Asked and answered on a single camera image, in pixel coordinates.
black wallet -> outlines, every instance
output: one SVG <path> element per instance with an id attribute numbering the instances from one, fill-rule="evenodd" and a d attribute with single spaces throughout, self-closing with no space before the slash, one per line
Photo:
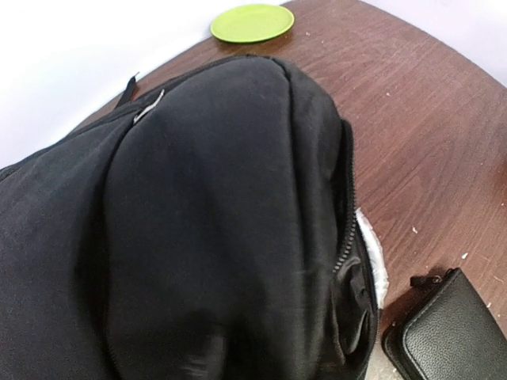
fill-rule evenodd
<path id="1" fill-rule="evenodd" d="M 383 350 L 404 379 L 506 380 L 507 340 L 461 269 L 410 282 L 430 290 L 383 336 Z"/>

white wall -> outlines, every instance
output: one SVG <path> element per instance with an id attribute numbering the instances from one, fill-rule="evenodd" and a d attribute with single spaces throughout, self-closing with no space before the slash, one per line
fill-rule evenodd
<path id="1" fill-rule="evenodd" d="M 210 36 L 223 11 L 257 2 L 3 2 L 0 168 L 61 139 L 138 71 L 140 78 Z"/>
<path id="2" fill-rule="evenodd" d="M 3 2 L 0 168 L 61 139 L 136 72 L 143 76 L 208 37 L 224 10 L 256 2 Z M 430 32 L 507 85 L 507 0 L 367 2 Z"/>

white fabric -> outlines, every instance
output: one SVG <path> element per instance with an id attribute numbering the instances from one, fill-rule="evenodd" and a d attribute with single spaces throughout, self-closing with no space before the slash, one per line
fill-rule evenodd
<path id="1" fill-rule="evenodd" d="M 360 209 L 356 210 L 356 217 L 361 233 L 363 234 L 364 242 L 366 243 L 370 263 L 372 263 L 377 305 L 380 309 L 383 309 L 383 302 L 387 295 L 387 288 L 389 287 L 389 278 L 387 275 L 386 265 L 383 260 L 382 245 L 380 244 L 372 225 Z"/>

zipper tab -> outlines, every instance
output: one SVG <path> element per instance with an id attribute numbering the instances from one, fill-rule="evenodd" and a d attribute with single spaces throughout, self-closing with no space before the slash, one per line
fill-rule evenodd
<path id="1" fill-rule="evenodd" d="M 150 105 L 148 105 L 143 111 L 141 111 L 141 113 L 139 113 L 139 114 L 137 114 L 137 115 L 134 116 L 134 124 L 137 123 L 138 121 L 140 121 L 149 111 L 151 111 L 153 108 L 155 108 L 157 106 L 157 104 L 159 103 L 159 101 L 164 96 L 164 92 L 165 92 L 165 90 L 163 89 L 160 92 L 160 95 L 158 95 L 158 98 L 157 98 L 156 101 L 154 101 L 153 103 L 151 103 Z"/>
<path id="2" fill-rule="evenodd" d="M 438 283 L 442 283 L 442 277 L 439 275 L 418 275 L 410 277 L 410 286 L 412 287 L 424 287 L 426 285 L 435 285 Z"/>
<path id="3" fill-rule="evenodd" d="M 426 285 L 437 285 L 439 283 L 443 283 L 452 273 L 454 273 L 456 269 L 448 269 L 445 272 L 444 277 L 439 275 L 415 275 L 414 277 L 410 277 L 410 286 L 412 287 L 423 287 Z"/>

backpack zipper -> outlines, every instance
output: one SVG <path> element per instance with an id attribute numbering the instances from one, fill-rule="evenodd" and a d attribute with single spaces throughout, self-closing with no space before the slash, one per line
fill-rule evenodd
<path id="1" fill-rule="evenodd" d="M 343 264 L 349 258 L 352 251 L 354 238 L 356 236 L 356 189 L 354 186 L 354 139 L 352 128 L 347 121 L 343 121 L 343 132 L 345 137 L 345 202 L 346 216 L 344 228 L 344 240 L 338 251 L 336 264 L 333 268 L 333 274 L 336 274 Z"/>

